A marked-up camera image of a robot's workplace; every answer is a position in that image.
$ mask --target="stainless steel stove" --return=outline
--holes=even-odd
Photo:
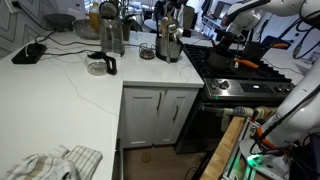
[[[291,79],[263,61],[258,69],[217,71],[208,64],[211,47],[188,45],[184,52],[205,82],[175,145],[176,153],[213,152],[223,137],[225,108],[278,107],[294,88]]]

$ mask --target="cabinet door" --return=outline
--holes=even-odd
[[[161,109],[154,144],[174,144],[189,114],[198,89],[168,89]]]
[[[124,88],[121,105],[122,147],[151,146],[164,89]]]

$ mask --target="gas stovetop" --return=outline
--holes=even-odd
[[[283,101],[294,88],[291,79],[260,61],[258,69],[246,66],[217,71],[208,64],[211,47],[186,44],[184,52],[204,80],[206,98],[213,100]]]
[[[285,78],[279,71],[274,70],[268,64],[260,61],[258,69],[240,65],[238,68],[230,68],[225,71],[217,71],[208,64],[211,47],[185,45],[184,52],[196,68],[202,78],[226,78],[254,81],[272,81],[272,82],[291,82],[291,79]]]

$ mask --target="cabinet handle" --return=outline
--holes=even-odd
[[[175,123],[175,121],[176,121],[176,119],[177,119],[178,112],[179,112],[179,106],[177,105],[177,106],[176,106],[176,113],[175,113],[174,116],[173,116],[173,123]]]
[[[161,99],[162,99],[162,93],[160,92],[159,101],[158,101],[158,106],[157,106],[157,111],[158,111],[158,113],[159,113],[159,109],[160,109]]]

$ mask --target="white marble countertop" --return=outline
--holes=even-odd
[[[154,34],[132,32],[129,43],[154,44]],[[60,43],[81,41],[72,32],[52,36]],[[100,47],[59,46],[47,40],[47,53]],[[87,72],[86,53],[37,64],[14,65],[17,50],[0,60],[0,177],[22,158],[64,145],[83,145],[103,154],[93,179],[111,179],[123,85],[201,88],[203,81],[182,53],[177,63],[143,60],[139,47],[126,47],[116,76]]]

